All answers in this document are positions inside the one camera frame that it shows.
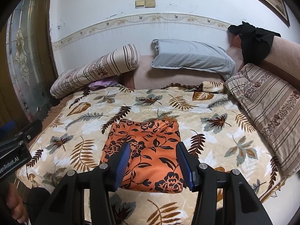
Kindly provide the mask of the person's left hand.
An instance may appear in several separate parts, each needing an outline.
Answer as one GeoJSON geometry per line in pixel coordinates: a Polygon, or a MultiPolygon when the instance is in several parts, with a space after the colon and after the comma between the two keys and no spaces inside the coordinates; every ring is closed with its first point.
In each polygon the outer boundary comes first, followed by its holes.
{"type": "Polygon", "coordinates": [[[6,204],[11,211],[12,218],[19,224],[27,224],[28,215],[23,200],[18,194],[16,186],[9,183],[8,191],[6,194],[6,204]]]}

